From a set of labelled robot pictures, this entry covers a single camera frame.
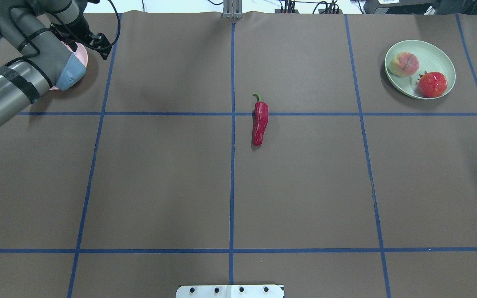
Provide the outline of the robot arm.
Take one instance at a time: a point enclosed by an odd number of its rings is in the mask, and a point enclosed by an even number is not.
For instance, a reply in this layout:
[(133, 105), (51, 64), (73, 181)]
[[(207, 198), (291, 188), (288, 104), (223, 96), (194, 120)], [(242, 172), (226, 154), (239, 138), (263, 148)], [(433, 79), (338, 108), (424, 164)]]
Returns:
[(85, 7), (83, 0), (0, 0), (0, 40), (20, 53), (0, 66), (0, 127), (52, 87), (67, 90), (85, 75), (83, 62), (38, 19), (87, 30)]

